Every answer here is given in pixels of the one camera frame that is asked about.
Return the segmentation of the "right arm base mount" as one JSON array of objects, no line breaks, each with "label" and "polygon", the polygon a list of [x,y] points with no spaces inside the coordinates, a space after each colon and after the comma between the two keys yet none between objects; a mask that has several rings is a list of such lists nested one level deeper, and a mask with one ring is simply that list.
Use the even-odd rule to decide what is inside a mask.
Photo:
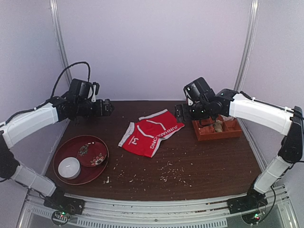
[{"label": "right arm base mount", "polygon": [[227,200],[230,214],[258,209],[259,206],[268,205],[265,194],[256,190],[249,190],[245,196],[235,197]]}]

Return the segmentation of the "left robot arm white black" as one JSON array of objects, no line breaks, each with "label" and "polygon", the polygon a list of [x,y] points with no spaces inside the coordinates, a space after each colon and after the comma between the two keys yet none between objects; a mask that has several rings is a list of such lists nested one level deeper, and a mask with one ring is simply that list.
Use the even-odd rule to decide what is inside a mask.
[{"label": "left robot arm white black", "polygon": [[38,130],[61,122],[81,117],[110,116],[114,106],[109,99],[68,101],[53,97],[45,103],[27,111],[20,111],[11,120],[0,124],[0,177],[2,181],[12,179],[44,196],[51,197],[56,185],[45,176],[36,173],[15,159],[11,148]]}]

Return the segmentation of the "red white underwear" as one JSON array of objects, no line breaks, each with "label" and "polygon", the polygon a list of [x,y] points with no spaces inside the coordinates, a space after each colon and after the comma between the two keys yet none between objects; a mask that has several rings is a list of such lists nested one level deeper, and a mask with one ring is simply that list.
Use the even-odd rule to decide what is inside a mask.
[{"label": "red white underwear", "polygon": [[143,116],[129,126],[118,146],[136,155],[153,157],[161,142],[184,127],[167,109]]}]

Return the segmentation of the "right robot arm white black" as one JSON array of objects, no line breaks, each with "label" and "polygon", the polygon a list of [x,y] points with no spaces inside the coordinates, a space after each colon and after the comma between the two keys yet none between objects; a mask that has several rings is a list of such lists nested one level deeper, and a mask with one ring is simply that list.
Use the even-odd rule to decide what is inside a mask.
[{"label": "right robot arm white black", "polygon": [[304,117],[300,107],[280,107],[256,100],[242,91],[230,89],[223,89],[215,94],[212,91],[187,87],[184,92],[187,102],[174,107],[178,122],[216,119],[222,115],[248,120],[283,135],[278,154],[249,188],[249,198],[258,200],[263,197],[288,169],[301,162],[304,150]]}]

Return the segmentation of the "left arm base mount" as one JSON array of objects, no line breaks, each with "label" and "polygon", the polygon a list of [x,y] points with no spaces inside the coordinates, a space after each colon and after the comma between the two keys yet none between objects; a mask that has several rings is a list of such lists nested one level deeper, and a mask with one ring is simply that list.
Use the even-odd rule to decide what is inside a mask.
[{"label": "left arm base mount", "polygon": [[44,206],[70,215],[82,215],[85,201],[65,196],[62,192],[55,192],[52,196],[44,198]]}]

